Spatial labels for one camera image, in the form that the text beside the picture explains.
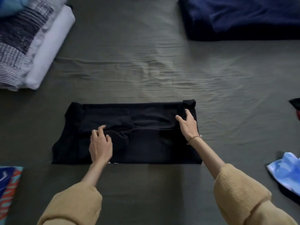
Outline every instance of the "white folded garment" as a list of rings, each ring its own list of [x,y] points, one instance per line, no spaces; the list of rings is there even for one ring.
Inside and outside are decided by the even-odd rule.
[[[33,59],[33,67],[25,79],[25,88],[39,88],[74,22],[71,8],[64,6],[45,34],[45,39]]]

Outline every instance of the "light blue fabric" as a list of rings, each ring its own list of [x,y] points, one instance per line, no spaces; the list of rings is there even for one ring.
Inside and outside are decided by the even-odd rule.
[[[0,17],[16,14],[24,9],[29,0],[0,0]]]
[[[272,162],[267,169],[280,184],[300,196],[300,159],[293,153],[284,153],[282,159]]]

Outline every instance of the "rolled-up sleeve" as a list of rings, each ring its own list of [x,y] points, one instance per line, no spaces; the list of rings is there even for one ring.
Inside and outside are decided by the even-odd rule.
[[[216,178],[214,194],[229,225],[297,224],[271,203],[272,195],[267,188],[230,164]]]
[[[95,187],[84,182],[77,183],[52,198],[37,224],[95,224],[101,202],[102,196]]]

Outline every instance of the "bracelet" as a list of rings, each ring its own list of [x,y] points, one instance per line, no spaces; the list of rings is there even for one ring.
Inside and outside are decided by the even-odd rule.
[[[190,140],[192,140],[193,138],[195,138],[195,137],[200,137],[200,138],[202,138],[202,135],[199,135],[199,136],[192,136],[190,139],[187,140],[187,145],[189,145],[188,142],[189,142]]]

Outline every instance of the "person's right hand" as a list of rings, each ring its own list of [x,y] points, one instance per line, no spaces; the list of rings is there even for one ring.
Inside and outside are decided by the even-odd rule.
[[[175,118],[180,124],[180,130],[183,136],[186,140],[189,140],[193,136],[199,136],[199,133],[197,130],[197,121],[194,120],[194,117],[188,109],[185,110],[185,113],[187,115],[186,121],[179,115],[176,115]]]
[[[101,125],[98,130],[92,130],[89,151],[93,163],[98,161],[108,163],[113,155],[112,139],[109,135],[104,136],[104,128],[105,125]]]

